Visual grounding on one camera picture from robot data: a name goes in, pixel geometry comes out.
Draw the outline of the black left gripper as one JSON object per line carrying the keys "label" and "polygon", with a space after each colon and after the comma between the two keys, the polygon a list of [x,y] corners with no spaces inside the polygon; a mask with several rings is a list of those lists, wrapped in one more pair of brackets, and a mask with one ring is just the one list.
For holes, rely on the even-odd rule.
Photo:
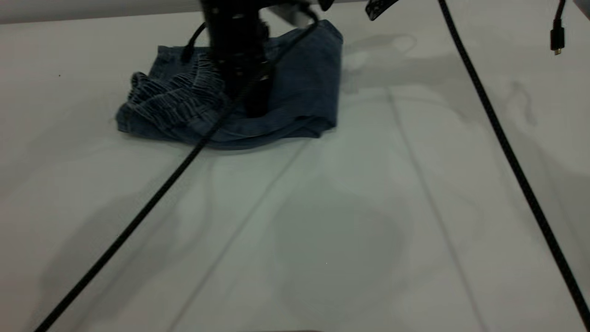
{"label": "black left gripper", "polygon": [[[229,93],[238,93],[267,63],[264,46],[268,27],[259,11],[265,0],[201,0],[209,34],[211,57],[215,61]],[[268,112],[273,76],[264,76],[244,99],[247,118],[259,118]]]}

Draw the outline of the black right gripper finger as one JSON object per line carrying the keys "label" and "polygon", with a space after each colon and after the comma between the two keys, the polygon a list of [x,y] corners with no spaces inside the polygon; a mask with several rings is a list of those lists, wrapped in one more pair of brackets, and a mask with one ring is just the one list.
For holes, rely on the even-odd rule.
{"label": "black right gripper finger", "polygon": [[382,15],[398,0],[369,0],[366,4],[366,14],[371,21]]}

